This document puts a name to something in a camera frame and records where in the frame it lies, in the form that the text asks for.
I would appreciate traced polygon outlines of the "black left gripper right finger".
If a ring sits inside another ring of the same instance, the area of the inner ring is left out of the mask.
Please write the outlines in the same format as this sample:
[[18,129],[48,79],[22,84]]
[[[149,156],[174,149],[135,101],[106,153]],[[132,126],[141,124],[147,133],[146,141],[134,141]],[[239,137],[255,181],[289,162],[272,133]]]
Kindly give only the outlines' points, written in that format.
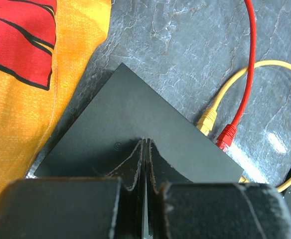
[[291,239],[291,213],[276,188],[193,183],[146,147],[148,231],[154,239]]

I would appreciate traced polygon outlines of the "black network switch box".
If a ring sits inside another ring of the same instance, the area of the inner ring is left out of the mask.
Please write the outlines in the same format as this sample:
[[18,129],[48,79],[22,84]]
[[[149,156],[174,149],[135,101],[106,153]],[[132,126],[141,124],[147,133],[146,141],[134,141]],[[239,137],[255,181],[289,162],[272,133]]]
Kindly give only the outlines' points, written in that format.
[[35,171],[37,177],[104,176],[141,139],[195,183],[237,182],[243,169],[121,64]]

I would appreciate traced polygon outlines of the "yellow ethernet cable long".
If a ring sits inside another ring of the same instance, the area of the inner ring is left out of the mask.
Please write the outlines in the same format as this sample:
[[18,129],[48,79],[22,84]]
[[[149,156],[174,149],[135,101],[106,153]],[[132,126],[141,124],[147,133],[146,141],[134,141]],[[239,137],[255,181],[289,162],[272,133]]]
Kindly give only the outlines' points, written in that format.
[[[281,60],[262,60],[258,61],[254,64],[255,68],[263,67],[263,66],[280,66],[291,71],[291,64]],[[220,92],[217,94],[212,107],[207,108],[206,111],[203,113],[202,117],[197,122],[197,129],[202,132],[205,136],[208,136],[209,133],[212,131],[213,126],[215,124],[217,118],[217,109],[219,104],[221,103],[224,95],[227,93],[229,88],[245,73],[248,72],[248,68],[245,67],[235,73],[221,88]],[[221,147],[221,149],[225,152],[230,147],[234,136],[237,132],[236,126],[230,124],[226,126],[226,130],[221,133],[221,136],[217,139],[217,145]],[[286,190],[288,187],[291,186],[291,177],[284,182],[282,185],[277,187],[277,190],[281,193]]]

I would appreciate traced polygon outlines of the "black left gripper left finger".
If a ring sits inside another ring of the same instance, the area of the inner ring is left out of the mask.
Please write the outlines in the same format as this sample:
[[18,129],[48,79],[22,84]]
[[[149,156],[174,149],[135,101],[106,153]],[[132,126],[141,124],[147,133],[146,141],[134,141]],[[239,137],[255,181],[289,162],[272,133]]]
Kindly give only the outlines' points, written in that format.
[[0,193],[0,239],[141,239],[146,140],[104,177],[19,179]]

